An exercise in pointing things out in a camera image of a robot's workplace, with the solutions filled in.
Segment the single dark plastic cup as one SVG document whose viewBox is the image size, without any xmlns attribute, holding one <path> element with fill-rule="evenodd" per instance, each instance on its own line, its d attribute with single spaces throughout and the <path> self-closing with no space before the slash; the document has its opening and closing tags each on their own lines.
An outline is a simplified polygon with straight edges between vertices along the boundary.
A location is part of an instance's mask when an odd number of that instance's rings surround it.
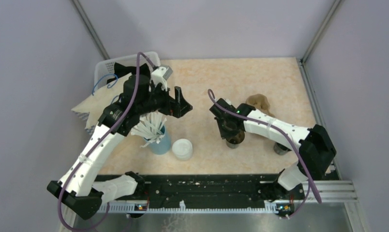
<svg viewBox="0 0 389 232">
<path fill-rule="evenodd" d="M 226 138 L 226 145 L 231 149 L 236 149 L 244 141 L 245 133 L 239 131 L 236 135 Z"/>
</svg>

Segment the stack of white lids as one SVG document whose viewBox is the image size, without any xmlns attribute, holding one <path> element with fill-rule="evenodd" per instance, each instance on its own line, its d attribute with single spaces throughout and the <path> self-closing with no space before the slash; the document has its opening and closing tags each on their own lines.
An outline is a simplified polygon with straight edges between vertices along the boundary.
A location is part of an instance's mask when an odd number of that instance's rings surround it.
<svg viewBox="0 0 389 232">
<path fill-rule="evenodd" d="M 193 156 L 193 144 L 188 139 L 178 139 L 172 144 L 172 152 L 178 160 L 189 160 Z"/>
</svg>

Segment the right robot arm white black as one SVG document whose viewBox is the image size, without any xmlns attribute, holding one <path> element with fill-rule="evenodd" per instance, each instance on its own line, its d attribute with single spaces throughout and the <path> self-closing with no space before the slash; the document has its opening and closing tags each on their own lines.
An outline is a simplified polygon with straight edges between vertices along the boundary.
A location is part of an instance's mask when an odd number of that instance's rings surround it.
<svg viewBox="0 0 389 232">
<path fill-rule="evenodd" d="M 323 180 L 336 155 L 327 130 L 318 124 L 311 128 L 296 126 L 245 103 L 235 108 L 223 99 L 209 110 L 222 139 L 232 140 L 242 132 L 257 134 L 274 141 L 278 153 L 295 152 L 298 160 L 282 170 L 272 183 L 273 193 L 279 199 L 286 199 L 303 182 Z"/>
</svg>

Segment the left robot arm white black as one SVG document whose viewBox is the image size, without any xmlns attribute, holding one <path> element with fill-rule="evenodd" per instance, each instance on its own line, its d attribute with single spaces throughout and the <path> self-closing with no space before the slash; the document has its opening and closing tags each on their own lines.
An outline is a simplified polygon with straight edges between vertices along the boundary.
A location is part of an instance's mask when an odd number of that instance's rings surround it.
<svg viewBox="0 0 389 232">
<path fill-rule="evenodd" d="M 165 116 L 183 117 L 192 110 L 182 89 L 174 87 L 175 96 L 162 83 L 145 75 L 132 75 L 123 84 L 123 92 L 108 105 L 98 119 L 87 146 L 70 170 L 58 181 L 51 181 L 47 190 L 59 205 L 72 209 L 82 219 L 90 219 L 101 205 L 120 197 L 138 200 L 144 195 L 143 178 L 134 172 L 108 181 L 95 179 L 116 146 L 140 122 L 143 115 L 159 112 Z"/>
</svg>

